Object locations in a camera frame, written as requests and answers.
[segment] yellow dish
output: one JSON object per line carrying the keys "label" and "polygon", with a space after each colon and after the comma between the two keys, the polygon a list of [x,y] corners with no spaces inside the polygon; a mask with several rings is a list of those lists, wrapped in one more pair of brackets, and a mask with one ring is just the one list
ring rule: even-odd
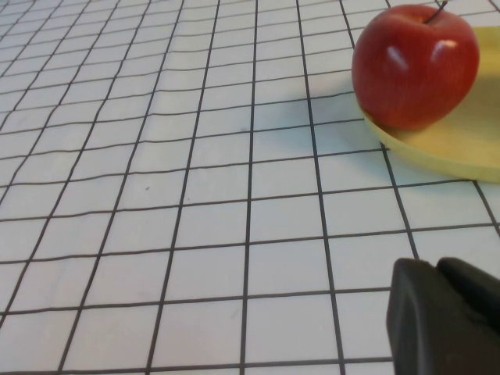
{"label": "yellow dish", "polygon": [[466,98],[423,130],[380,128],[375,135],[410,162],[455,177],[500,183],[500,27],[474,28],[480,66]]}

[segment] black plastic object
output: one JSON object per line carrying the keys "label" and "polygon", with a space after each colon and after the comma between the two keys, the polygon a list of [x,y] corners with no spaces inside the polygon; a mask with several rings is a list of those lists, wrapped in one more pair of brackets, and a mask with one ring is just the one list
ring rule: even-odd
{"label": "black plastic object", "polygon": [[500,375],[500,280],[459,259],[400,259],[387,331],[396,375]]}

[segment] white grid sheet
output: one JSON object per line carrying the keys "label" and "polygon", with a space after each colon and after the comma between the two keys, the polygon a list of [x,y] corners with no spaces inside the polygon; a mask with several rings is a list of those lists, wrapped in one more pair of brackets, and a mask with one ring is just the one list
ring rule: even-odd
{"label": "white grid sheet", "polygon": [[500,187],[355,103],[358,36],[410,2],[0,0],[0,375],[393,374],[396,259],[500,276]]}

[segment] red apple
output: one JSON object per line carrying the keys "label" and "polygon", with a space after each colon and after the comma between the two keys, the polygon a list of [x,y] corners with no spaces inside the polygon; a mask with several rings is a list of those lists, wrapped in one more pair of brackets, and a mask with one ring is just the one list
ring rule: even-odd
{"label": "red apple", "polygon": [[460,17],[424,5],[376,16],[359,37],[352,83],[361,108],[378,124],[419,129],[450,113],[476,79],[479,45]]}

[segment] apple stem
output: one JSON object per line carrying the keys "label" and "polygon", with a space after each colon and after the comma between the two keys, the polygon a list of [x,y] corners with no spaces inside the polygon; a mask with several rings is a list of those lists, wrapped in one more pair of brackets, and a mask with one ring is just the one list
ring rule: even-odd
{"label": "apple stem", "polygon": [[439,13],[441,13],[441,11],[443,10],[443,8],[446,6],[446,4],[448,4],[448,2],[442,2],[441,3],[441,6],[439,7],[439,9],[437,10],[437,12],[435,14],[433,14],[427,21],[425,21],[424,23],[427,24],[429,23],[430,21],[432,21],[434,18],[436,18],[438,16]]}

